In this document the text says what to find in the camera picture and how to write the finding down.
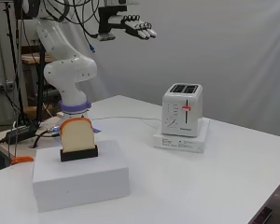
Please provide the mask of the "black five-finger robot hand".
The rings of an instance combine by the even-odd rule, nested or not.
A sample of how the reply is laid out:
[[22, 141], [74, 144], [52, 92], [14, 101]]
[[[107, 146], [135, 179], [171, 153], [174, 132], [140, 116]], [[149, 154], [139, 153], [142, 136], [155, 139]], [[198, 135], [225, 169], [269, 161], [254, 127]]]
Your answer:
[[156, 38], [157, 33], [152, 29], [150, 22], [141, 21], [139, 15], [120, 15], [126, 12], [127, 6], [108, 6], [99, 8], [99, 29], [97, 39], [99, 41], [110, 41], [116, 37], [113, 29], [124, 30], [126, 34], [137, 38], [148, 40]]

